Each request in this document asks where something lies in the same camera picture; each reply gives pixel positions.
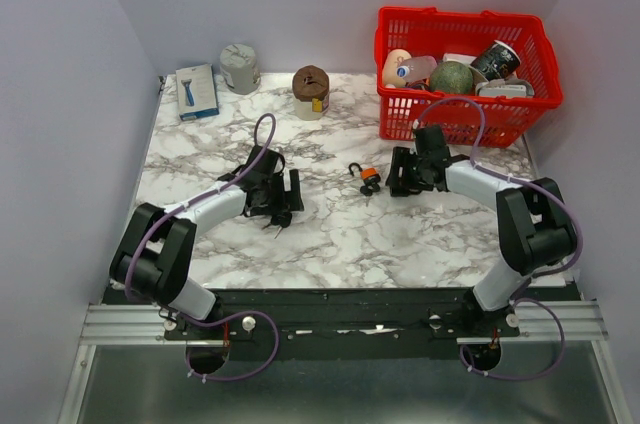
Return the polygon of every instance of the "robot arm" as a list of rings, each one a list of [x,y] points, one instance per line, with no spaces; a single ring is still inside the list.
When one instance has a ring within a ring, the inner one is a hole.
[[[507,307],[511,296],[537,269],[557,264],[576,249],[571,220],[550,199],[475,169],[466,156],[452,157],[440,126],[416,129],[414,134],[415,150],[394,148],[387,179],[392,196],[433,190],[456,192],[498,215],[503,260],[467,296],[465,305],[472,321]],[[533,182],[562,200],[553,180]]]
[[[262,148],[254,146],[244,166],[220,178],[211,188],[220,189],[256,158]],[[292,212],[304,210],[298,171],[289,171],[291,190],[284,186],[284,156],[267,149],[263,158],[236,185],[188,206],[177,203],[166,209],[144,203],[134,211],[111,263],[112,279],[123,283],[132,256],[144,235],[165,214],[178,208],[183,211],[165,222],[152,236],[163,241],[158,252],[145,248],[137,262],[132,288],[138,294],[194,319],[211,317],[216,304],[213,292],[188,277],[195,240],[213,227],[237,216],[270,216],[271,224],[288,227]]]

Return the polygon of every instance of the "label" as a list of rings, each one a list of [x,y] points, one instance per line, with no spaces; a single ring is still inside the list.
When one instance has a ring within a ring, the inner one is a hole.
[[[220,67],[220,72],[222,73],[222,76],[224,77],[224,80],[227,83],[227,86],[233,87],[233,79],[231,79],[231,74],[229,74],[229,72],[222,69],[222,67]]]
[[[260,84],[260,71],[256,64],[253,65],[253,83]]]
[[[471,67],[487,81],[506,79],[518,66],[520,66],[520,58],[516,52],[500,41],[495,41],[471,63]]]
[[[323,100],[320,100],[317,97],[314,97],[311,100],[311,110],[313,112],[324,112],[327,109],[329,109],[329,93],[328,92],[327,92],[327,95],[324,96]]]

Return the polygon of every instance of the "brown lid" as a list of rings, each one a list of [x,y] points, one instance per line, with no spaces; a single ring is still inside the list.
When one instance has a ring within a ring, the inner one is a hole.
[[[293,95],[300,101],[324,99],[329,94],[329,76],[316,66],[305,66],[293,76]]]

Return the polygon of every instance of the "metal frame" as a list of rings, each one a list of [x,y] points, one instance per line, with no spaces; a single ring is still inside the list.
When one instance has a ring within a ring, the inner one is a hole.
[[[607,341],[593,341],[591,345],[616,421],[618,424],[633,424],[633,417],[624,397],[609,343]]]
[[[558,315],[569,341],[590,341],[620,424],[632,422],[618,381],[609,347],[608,333],[596,301],[553,301],[546,305]],[[80,336],[80,345],[60,414],[60,424],[78,422],[97,346],[206,346],[221,347],[220,340],[168,341],[165,323],[156,305],[92,305]],[[553,342],[558,340],[555,321],[549,313],[531,303],[516,308],[521,335],[503,342]],[[485,343],[486,339],[459,338],[458,344]]]

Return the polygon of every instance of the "gray canister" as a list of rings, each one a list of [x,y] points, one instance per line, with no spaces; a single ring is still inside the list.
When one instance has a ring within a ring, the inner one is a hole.
[[[220,71],[229,89],[236,94],[249,94],[260,85],[256,52],[244,44],[233,44],[220,54]]]

